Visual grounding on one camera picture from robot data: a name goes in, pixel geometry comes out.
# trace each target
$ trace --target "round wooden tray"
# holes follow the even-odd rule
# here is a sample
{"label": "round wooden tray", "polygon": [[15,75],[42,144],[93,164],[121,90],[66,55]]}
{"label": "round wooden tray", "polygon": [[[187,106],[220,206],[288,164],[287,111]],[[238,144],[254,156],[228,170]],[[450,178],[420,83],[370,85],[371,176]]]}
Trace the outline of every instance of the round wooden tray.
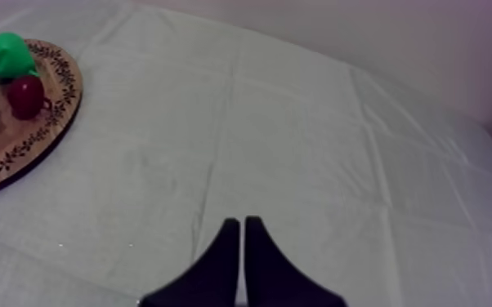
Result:
{"label": "round wooden tray", "polygon": [[82,75],[63,49],[49,42],[26,39],[45,96],[52,102],[29,121],[14,118],[0,84],[0,185],[42,157],[72,122],[82,98]]}

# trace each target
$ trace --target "decorative leaf border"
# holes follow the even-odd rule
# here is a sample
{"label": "decorative leaf border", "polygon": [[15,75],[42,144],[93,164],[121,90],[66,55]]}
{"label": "decorative leaf border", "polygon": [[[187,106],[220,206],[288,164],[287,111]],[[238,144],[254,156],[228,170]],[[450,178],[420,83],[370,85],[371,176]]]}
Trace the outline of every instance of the decorative leaf border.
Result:
{"label": "decorative leaf border", "polygon": [[64,85],[63,98],[53,103],[51,112],[46,117],[46,122],[42,127],[36,132],[30,133],[21,145],[15,145],[12,150],[5,152],[4,158],[0,160],[0,171],[10,171],[11,165],[16,159],[24,157],[34,144],[45,140],[51,128],[60,124],[66,108],[72,105],[72,99],[76,98],[78,94],[74,86],[76,77],[70,69],[69,62],[61,55],[61,49],[54,49],[53,46],[41,46],[36,42],[29,42],[27,46],[30,52],[37,57],[50,60],[50,65],[55,68],[55,73],[59,77],[59,83]]}

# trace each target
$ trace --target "green toy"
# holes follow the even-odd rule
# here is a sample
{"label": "green toy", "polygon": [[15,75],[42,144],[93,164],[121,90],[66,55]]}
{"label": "green toy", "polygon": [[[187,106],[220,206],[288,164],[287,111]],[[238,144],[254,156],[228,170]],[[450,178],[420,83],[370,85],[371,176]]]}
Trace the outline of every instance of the green toy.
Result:
{"label": "green toy", "polygon": [[0,78],[38,76],[33,57],[23,38],[15,33],[0,33]]}

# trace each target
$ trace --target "white tablecloth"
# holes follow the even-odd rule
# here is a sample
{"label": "white tablecloth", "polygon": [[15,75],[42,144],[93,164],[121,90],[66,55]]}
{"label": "white tablecloth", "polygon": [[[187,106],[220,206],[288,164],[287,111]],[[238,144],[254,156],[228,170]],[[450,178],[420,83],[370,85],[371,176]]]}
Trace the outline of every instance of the white tablecloth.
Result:
{"label": "white tablecloth", "polygon": [[[81,109],[0,191],[0,307],[133,306],[227,216],[261,216],[352,307],[492,306],[492,140],[346,64],[155,7],[18,2]],[[245,301],[240,281],[238,301]]]}

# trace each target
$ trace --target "white wall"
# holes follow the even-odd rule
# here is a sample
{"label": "white wall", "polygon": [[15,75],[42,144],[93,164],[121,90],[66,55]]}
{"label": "white wall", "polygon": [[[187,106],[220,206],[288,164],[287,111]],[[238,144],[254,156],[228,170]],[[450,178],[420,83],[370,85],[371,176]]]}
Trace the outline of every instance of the white wall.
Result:
{"label": "white wall", "polygon": [[492,0],[138,0],[222,20],[402,82],[492,133]]}

